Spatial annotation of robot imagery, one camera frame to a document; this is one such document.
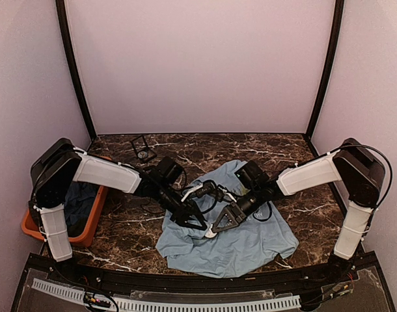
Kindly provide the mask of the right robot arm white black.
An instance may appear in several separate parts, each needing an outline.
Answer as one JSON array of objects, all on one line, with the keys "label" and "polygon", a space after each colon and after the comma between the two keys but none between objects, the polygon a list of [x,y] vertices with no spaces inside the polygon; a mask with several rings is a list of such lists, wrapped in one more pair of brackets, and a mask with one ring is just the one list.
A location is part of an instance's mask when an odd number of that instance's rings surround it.
[{"label": "right robot arm white black", "polygon": [[322,269],[322,276],[329,282],[338,281],[347,272],[346,261],[355,255],[359,243],[369,232],[393,181],[392,165],[386,155],[354,138],[277,175],[268,176],[254,161],[247,162],[234,174],[247,193],[222,209],[210,228],[212,233],[238,227],[264,203],[321,185],[327,185],[338,204],[342,204],[336,184],[345,187],[348,205],[342,210],[344,221],[333,249],[334,258]]}]

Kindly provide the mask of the light blue printed t-shirt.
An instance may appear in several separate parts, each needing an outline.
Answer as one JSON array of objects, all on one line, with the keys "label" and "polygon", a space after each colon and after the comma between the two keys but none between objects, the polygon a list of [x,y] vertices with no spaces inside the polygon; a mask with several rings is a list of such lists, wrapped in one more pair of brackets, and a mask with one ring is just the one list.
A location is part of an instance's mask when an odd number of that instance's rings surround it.
[{"label": "light blue printed t-shirt", "polygon": [[205,231],[181,227],[166,213],[156,249],[172,269],[212,278],[235,278],[287,258],[299,241],[273,203],[263,204],[239,227],[207,238]]}]

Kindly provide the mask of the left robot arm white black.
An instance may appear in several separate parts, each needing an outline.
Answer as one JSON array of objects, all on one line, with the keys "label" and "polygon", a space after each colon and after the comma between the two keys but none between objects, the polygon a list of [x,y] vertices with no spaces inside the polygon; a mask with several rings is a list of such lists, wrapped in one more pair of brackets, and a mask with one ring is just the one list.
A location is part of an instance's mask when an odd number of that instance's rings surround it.
[{"label": "left robot arm white black", "polygon": [[56,141],[31,166],[29,214],[58,262],[57,274],[68,283],[82,278],[81,267],[71,260],[70,239],[79,237],[83,246],[91,244],[105,189],[153,199],[177,225],[207,229],[197,204],[172,187],[183,172],[170,157],[139,168],[91,155],[67,138]]}]

